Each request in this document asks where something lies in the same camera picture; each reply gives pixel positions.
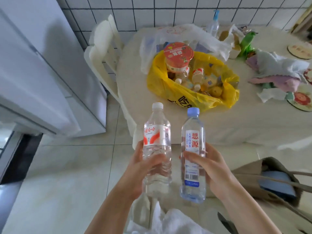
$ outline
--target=hand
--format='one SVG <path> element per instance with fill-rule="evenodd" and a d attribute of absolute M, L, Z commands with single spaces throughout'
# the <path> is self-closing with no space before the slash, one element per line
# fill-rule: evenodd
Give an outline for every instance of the hand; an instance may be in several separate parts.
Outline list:
<path fill-rule="evenodd" d="M 164 161 L 164 154 L 155 154 L 143 160 L 143 140 L 139 141 L 126 171 L 115 187 L 134 201 L 142 194 L 142 182 L 149 170 Z"/>
<path fill-rule="evenodd" d="M 224 200 L 232 185 L 238 183 L 221 153 L 208 143 L 206 143 L 206 157 L 201 157 L 189 151 L 184 151 L 183 156 L 190 162 L 197 163 L 205 169 L 206 183 L 220 200 Z"/>

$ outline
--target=white bottle cap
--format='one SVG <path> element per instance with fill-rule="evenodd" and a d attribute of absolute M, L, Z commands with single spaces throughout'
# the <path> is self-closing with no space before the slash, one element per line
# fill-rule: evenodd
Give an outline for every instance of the white bottle cap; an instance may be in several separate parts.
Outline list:
<path fill-rule="evenodd" d="M 181 80 L 180 78 L 176 78 L 176 80 L 175 80 L 174 82 L 176 82 L 176 83 L 178 83 L 178 84 L 181 84 L 181 83 L 182 83 L 182 80 Z"/>
<path fill-rule="evenodd" d="M 153 103 L 152 110 L 156 110 L 156 109 L 163 109 L 163 104 L 160 102 Z"/>
<path fill-rule="evenodd" d="M 200 85 L 194 85 L 194 90 L 199 91 L 200 90 Z"/>

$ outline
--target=person's right hand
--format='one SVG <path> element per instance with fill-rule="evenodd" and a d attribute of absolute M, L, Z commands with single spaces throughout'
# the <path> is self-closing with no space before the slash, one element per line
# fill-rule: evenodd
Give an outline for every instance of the person's right hand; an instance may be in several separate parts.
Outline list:
<path fill-rule="evenodd" d="M 183 156 L 190 162 L 197 163 L 205 169 L 206 183 L 220 200 L 224 200 L 233 185 L 238 183 L 221 153 L 208 143 L 206 143 L 206 157 L 201 157 L 189 151 L 184 151 Z"/>

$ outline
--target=coaster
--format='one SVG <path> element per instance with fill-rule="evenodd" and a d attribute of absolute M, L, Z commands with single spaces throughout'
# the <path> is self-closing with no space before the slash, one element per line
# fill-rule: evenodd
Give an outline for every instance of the coaster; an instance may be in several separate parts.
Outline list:
<path fill-rule="evenodd" d="M 294 100 L 287 100 L 291 105 L 299 110 L 312 112 L 312 86 L 300 84 L 297 92 L 294 93 Z"/>
<path fill-rule="evenodd" d="M 312 49 L 308 47 L 296 44 L 296 45 L 289 45 L 287 50 L 290 52 L 291 55 L 298 57 L 300 59 L 309 60 L 312 59 Z"/>
<path fill-rule="evenodd" d="M 303 76 L 310 84 L 312 84 L 312 69 L 306 69 L 306 71 L 303 73 Z"/>

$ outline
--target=table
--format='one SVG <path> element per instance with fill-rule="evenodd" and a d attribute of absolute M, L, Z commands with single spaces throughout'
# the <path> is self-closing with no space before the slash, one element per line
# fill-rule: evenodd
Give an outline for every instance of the table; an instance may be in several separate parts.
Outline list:
<path fill-rule="evenodd" d="M 124 47 L 116 74 L 119 97 L 137 125 L 133 145 L 143 138 L 143 126 L 152 112 L 154 102 L 164 104 L 164 113 L 171 123 L 172 144 L 180 143 L 181 127 L 187 119 L 187 110 L 147 89 L 146 75 L 140 70 L 139 55 L 145 31 L 138 31 Z M 259 27 L 257 31 L 259 34 L 252 42 L 253 47 L 295 58 L 286 47 L 299 43 L 299 39 L 274 27 Z M 298 143 L 312 135 L 312 114 L 294 108 L 286 100 L 271 99 L 262 103 L 256 95 L 262 89 L 247 82 L 256 73 L 240 59 L 229 59 L 226 64 L 240 76 L 240 98 L 231 109 L 218 106 L 200 114 L 207 142 L 221 145 L 250 142 L 276 146 Z"/>

